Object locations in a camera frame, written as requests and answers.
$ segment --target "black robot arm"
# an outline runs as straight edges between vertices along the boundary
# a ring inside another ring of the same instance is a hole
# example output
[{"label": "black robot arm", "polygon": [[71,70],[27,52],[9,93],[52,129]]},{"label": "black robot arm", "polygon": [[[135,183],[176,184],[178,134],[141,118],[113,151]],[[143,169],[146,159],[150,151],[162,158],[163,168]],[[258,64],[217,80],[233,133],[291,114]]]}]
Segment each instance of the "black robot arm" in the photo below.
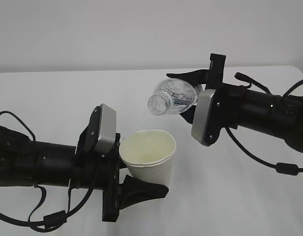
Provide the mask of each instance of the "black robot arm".
[{"label": "black robot arm", "polygon": [[[254,79],[237,73],[235,78],[247,82],[247,86],[223,83],[226,57],[211,54],[211,65],[207,70],[183,74],[167,74],[170,78],[182,79],[193,86],[206,85],[198,97],[197,105],[181,116],[192,124],[192,136],[201,144],[214,144],[222,128],[252,159],[276,169],[277,172],[297,175],[303,172],[295,164],[268,163],[246,150],[235,138],[230,128],[246,127],[283,139],[288,146],[303,153],[303,96],[290,93],[303,84],[303,80],[292,86],[283,96],[273,95],[270,90]],[[249,90],[255,85],[264,92]]]},{"label": "black robot arm", "polygon": [[115,222],[120,209],[164,198],[169,191],[164,185],[147,183],[130,176],[119,183],[119,170],[126,168],[119,155],[121,136],[116,133],[116,112],[104,104],[92,112],[76,147],[38,142],[16,115],[0,112],[2,114],[14,116],[30,132],[33,140],[0,126],[0,186],[38,187],[42,197],[32,213],[46,198],[46,190],[41,184],[68,187],[69,196],[73,188],[86,188],[88,191],[75,208],[69,207],[67,211],[47,215],[43,221],[32,222],[30,217],[28,221],[21,221],[1,213],[0,220],[42,233],[50,232],[76,213],[94,189],[99,189],[103,193],[102,221]]}]

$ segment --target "paper cup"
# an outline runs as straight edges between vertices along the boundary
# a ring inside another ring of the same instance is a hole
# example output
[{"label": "paper cup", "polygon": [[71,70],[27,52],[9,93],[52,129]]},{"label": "paper cup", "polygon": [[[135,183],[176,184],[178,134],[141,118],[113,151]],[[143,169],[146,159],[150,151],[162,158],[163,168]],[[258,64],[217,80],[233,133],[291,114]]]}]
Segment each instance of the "paper cup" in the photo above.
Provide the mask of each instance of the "paper cup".
[{"label": "paper cup", "polygon": [[122,161],[134,178],[169,186],[176,141],[163,130],[143,130],[120,144]]}]

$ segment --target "white tabletop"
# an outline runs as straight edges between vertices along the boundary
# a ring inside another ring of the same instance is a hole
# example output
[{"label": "white tabletop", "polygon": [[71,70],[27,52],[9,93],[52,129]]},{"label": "white tabletop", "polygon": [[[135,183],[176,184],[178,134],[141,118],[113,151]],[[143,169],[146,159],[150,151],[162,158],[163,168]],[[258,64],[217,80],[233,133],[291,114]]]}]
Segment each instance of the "white tabletop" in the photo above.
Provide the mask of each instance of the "white tabletop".
[{"label": "white tabletop", "polygon": [[[180,116],[156,117],[147,100],[167,72],[194,69],[37,72],[0,74],[0,111],[17,114],[43,142],[76,145],[93,108],[105,103],[117,111],[117,131],[123,138],[143,129],[163,129],[177,141],[169,194],[120,211],[117,223],[101,222],[101,191],[59,230],[61,236],[291,236],[303,235],[303,174],[285,176],[243,154],[222,131],[218,141],[204,147],[191,137],[191,126]],[[283,94],[302,72],[291,66],[226,68],[224,82],[246,73]],[[303,88],[295,94],[303,95]],[[0,125],[26,133],[11,117]],[[284,141],[245,128],[234,131],[255,155],[272,163],[296,163],[303,154]],[[127,170],[122,170],[122,177]],[[46,203],[33,220],[66,209],[67,189],[47,187]],[[73,206],[85,194],[74,190]],[[0,188],[0,211],[26,220],[40,198],[30,187]],[[0,221],[0,235],[37,235],[27,228]]]}]

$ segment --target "plastic bottle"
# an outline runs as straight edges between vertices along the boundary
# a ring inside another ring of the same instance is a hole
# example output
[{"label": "plastic bottle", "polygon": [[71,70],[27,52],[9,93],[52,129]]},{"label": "plastic bottle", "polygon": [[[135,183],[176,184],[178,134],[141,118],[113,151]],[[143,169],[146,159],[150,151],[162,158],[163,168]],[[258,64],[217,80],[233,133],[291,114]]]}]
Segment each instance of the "plastic bottle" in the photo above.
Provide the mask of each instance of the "plastic bottle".
[{"label": "plastic bottle", "polygon": [[179,114],[193,106],[200,88],[179,79],[167,79],[160,82],[148,100],[148,108],[156,116]]}]

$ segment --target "white wall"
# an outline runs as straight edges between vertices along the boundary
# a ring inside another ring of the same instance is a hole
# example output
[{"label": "white wall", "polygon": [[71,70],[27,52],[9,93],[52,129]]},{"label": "white wall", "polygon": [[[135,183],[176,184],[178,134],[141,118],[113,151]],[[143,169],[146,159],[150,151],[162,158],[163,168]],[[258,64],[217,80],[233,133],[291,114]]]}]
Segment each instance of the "white wall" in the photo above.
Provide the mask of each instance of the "white wall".
[{"label": "white wall", "polygon": [[303,0],[0,0],[0,72],[293,65]]}]

